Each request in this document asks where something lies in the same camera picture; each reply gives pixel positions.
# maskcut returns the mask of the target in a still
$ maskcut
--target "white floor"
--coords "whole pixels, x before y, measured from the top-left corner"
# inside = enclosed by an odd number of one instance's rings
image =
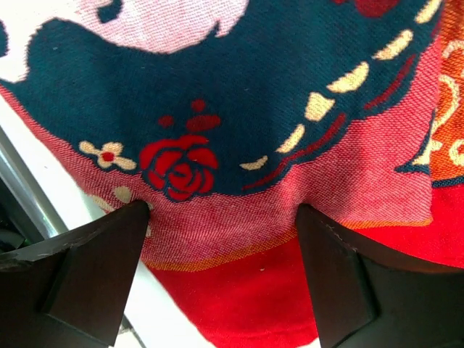
[[[48,149],[26,128],[0,97],[0,127],[8,135],[69,229],[103,212],[76,185]],[[139,263],[125,315],[146,348],[210,348],[148,269]],[[139,348],[135,337],[122,335],[117,348]],[[313,342],[308,348],[320,347]]]

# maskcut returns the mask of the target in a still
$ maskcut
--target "woven blanket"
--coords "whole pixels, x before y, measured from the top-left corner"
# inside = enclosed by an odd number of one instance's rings
[[[317,337],[300,203],[464,267],[463,18],[460,0],[4,1],[0,94],[103,210],[149,203],[142,260],[207,339],[297,347]]]

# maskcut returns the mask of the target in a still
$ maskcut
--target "red rose pattern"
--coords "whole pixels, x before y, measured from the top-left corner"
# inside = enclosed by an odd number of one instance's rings
[[[186,135],[147,145],[140,153],[144,177],[174,201],[185,201],[212,190],[212,170],[218,168],[215,154],[204,136]]]
[[[347,0],[332,0],[336,4],[342,4]],[[356,8],[365,17],[382,17],[390,9],[398,5],[399,0],[355,0]]]

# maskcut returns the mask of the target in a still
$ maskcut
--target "cream flower motif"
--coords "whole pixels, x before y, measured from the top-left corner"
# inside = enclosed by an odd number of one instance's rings
[[[116,197],[118,201],[120,201],[123,204],[128,204],[132,202],[133,200],[133,192],[130,188],[127,186],[118,186],[113,189],[113,195]],[[96,205],[100,207],[100,209],[104,210],[105,212],[113,212],[116,210],[110,203],[108,203],[106,200],[102,199],[99,196],[94,196],[90,195],[90,197],[93,199]],[[148,203],[148,207],[151,210],[153,210],[153,204]],[[152,235],[152,229],[148,225],[146,227],[146,234],[145,237],[150,237]]]
[[[91,142],[81,141],[79,143],[79,150],[84,154],[97,156],[96,162],[100,167],[105,169],[112,165],[117,165],[124,170],[133,170],[137,167],[137,164],[133,160],[120,156],[123,152],[123,145],[121,143],[106,143],[99,150]]]

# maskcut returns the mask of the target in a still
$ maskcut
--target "metal bar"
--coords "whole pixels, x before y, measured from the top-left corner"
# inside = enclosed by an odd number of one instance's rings
[[[0,180],[44,239],[67,232],[65,223],[1,128]]]

